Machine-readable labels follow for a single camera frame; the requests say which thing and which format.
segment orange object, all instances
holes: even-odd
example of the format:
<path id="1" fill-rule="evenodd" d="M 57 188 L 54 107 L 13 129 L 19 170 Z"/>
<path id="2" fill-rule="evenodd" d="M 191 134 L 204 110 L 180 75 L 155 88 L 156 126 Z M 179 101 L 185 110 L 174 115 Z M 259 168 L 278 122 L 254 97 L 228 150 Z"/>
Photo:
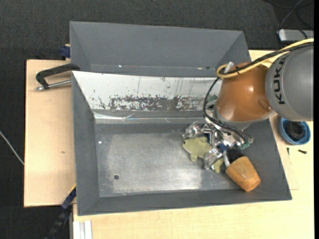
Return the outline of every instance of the orange object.
<path id="1" fill-rule="evenodd" d="M 246 122 L 265 117 L 272 109 L 265 92 L 268 68 L 258 67 L 231 78 L 223 79 L 216 102 L 219 114 L 226 120 Z"/>
<path id="2" fill-rule="evenodd" d="M 246 192 L 260 184 L 260 178 L 247 156 L 240 157 L 226 169 L 226 174 Z"/>

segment gray plastic tray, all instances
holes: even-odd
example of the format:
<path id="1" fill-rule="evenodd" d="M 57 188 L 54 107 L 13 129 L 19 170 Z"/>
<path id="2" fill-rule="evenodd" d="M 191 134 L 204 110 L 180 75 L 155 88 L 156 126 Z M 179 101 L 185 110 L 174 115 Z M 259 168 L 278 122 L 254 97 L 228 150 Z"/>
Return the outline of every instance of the gray plastic tray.
<path id="1" fill-rule="evenodd" d="M 86 71 L 72 73 L 79 215 L 291 199 L 268 120 L 247 129 L 262 181 L 249 193 L 181 147 L 203 122 L 214 68 L 250 59 L 243 33 L 83 22 L 71 33 L 72 63 Z"/>

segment dark floor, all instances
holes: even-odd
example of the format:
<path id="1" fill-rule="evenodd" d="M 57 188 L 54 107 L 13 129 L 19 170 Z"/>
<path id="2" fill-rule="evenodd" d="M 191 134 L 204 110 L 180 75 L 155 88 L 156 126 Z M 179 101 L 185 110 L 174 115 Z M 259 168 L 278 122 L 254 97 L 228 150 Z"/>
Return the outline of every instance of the dark floor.
<path id="1" fill-rule="evenodd" d="M 0 0 L 0 130 L 23 157 L 24 60 L 61 59 L 70 20 L 242 30 L 250 49 L 278 49 L 280 27 L 313 29 L 311 1 Z M 297 2 L 304 7 L 285 19 Z M 0 238 L 43 238 L 59 208 L 23 208 L 23 166 L 1 138 L 0 178 Z"/>

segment wooden table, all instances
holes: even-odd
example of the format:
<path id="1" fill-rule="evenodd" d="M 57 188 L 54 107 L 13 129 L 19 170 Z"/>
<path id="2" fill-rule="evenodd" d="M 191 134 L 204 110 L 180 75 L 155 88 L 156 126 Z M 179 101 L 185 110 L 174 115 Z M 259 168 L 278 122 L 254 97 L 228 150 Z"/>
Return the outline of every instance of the wooden table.
<path id="1" fill-rule="evenodd" d="M 250 53 L 253 59 L 264 54 Z M 60 205 L 75 184 L 71 87 L 34 90 L 39 86 L 37 72 L 66 63 L 69 61 L 27 61 L 25 207 Z M 66 73 L 49 81 L 69 78 Z M 289 145 L 280 137 L 278 120 L 278 116 L 270 119 L 293 197 L 290 201 L 94 216 L 77 216 L 74 204 L 73 219 L 91 220 L 93 239 L 313 238 L 313 135 L 305 145 Z M 313 122 L 308 124 L 313 134 Z"/>

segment yellow cable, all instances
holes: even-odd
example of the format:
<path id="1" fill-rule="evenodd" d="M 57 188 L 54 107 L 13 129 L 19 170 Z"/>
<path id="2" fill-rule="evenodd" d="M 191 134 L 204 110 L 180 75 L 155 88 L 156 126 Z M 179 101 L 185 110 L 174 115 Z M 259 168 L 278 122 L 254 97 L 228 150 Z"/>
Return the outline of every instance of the yellow cable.
<path id="1" fill-rule="evenodd" d="M 310 39 L 302 40 L 302 41 L 299 41 L 299 42 L 295 42 L 295 43 L 293 43 L 293 44 L 291 44 L 291 45 L 286 46 L 285 48 L 282 48 L 282 49 L 279 50 L 279 51 L 283 51 L 283 50 L 286 50 L 286 49 L 289 49 L 289 48 L 296 47 L 296 46 L 298 46 L 298 45 L 302 45 L 302 44 L 310 43 L 310 42 L 314 42 L 314 41 L 315 41 L 314 38 L 310 38 Z M 286 54 L 286 52 L 284 52 L 284 53 L 282 53 L 282 54 L 274 55 L 273 57 L 282 56 L 283 54 Z M 247 67 L 247 68 L 241 70 L 241 71 L 240 71 L 240 74 L 243 74 L 243 73 L 245 73 L 245 72 L 247 72 L 247 71 L 250 71 L 251 69 L 253 69 L 253 68 L 255 68 L 255 67 L 261 65 L 262 63 L 267 62 L 268 60 L 270 60 L 270 59 L 273 58 L 273 57 L 264 59 L 264 60 L 262 60 L 262 61 L 260 61 L 260 62 L 258 62 L 258 63 L 256 63 L 256 64 L 253 64 L 253 65 L 251 65 L 251 66 L 249 66 L 249 67 Z M 221 79 L 223 79 L 223 78 L 230 78 L 230 77 L 234 77 L 234 76 L 238 75 L 237 72 L 234 72 L 234 73 L 231 73 L 231 74 L 220 74 L 219 71 L 220 71 L 221 69 L 225 68 L 226 66 L 227 66 L 227 64 L 222 65 L 222 66 L 218 67 L 218 69 L 216 70 L 216 75 L 217 75 L 219 78 L 221 78 Z"/>

